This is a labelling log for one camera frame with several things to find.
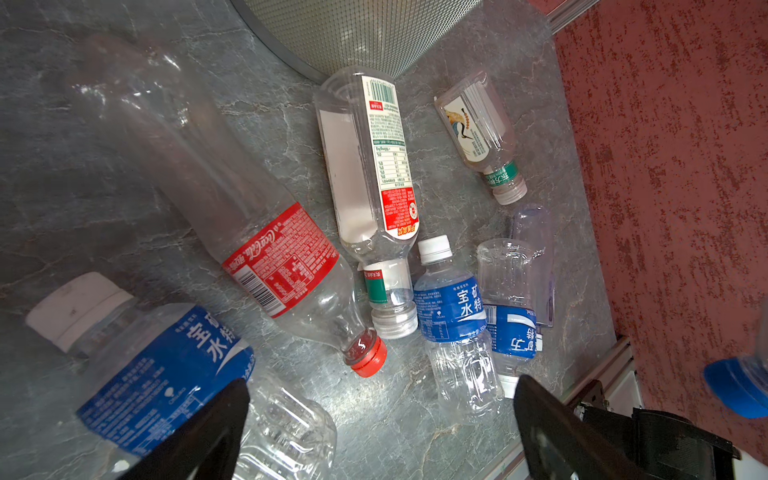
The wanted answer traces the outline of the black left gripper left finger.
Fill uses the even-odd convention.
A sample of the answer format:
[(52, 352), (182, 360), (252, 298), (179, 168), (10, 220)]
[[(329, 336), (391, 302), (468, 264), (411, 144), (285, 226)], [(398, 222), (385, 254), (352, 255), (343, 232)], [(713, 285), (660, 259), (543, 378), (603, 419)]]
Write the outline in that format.
[(124, 479), (230, 479), (236, 467), (250, 396), (237, 379), (187, 420)]

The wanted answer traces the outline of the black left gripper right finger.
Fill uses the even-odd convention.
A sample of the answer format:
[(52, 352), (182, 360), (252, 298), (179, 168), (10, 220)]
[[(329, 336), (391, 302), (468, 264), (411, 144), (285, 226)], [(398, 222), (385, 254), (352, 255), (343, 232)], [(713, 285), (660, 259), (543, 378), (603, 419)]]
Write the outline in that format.
[(648, 477), (529, 375), (518, 381), (514, 414), (532, 479)]

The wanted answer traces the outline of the clear bottle red label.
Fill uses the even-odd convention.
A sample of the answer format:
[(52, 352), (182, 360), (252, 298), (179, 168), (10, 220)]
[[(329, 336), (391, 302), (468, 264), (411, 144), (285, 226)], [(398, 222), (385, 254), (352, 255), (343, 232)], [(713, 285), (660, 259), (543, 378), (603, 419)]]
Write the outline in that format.
[(67, 93), (281, 329), (334, 348), (361, 377), (383, 367), (387, 348), (360, 314), (350, 266), (237, 138), (183, 56), (95, 34), (80, 46)]

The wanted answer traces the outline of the square bottle green neck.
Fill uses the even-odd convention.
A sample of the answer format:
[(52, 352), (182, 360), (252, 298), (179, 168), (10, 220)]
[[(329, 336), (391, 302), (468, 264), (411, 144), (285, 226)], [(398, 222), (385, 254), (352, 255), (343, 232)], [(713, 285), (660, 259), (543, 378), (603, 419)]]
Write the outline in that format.
[(488, 72), (478, 69), (434, 99), (464, 164), (481, 174), (493, 197), (511, 205), (527, 193), (516, 160), (517, 139)]

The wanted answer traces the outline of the clear bottle blue cap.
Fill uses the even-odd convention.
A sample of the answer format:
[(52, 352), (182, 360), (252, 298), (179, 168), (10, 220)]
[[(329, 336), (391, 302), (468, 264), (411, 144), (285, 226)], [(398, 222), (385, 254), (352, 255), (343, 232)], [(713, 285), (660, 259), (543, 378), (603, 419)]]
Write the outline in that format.
[(716, 361), (704, 368), (704, 379), (714, 395), (746, 419), (767, 417), (767, 299), (752, 354)]

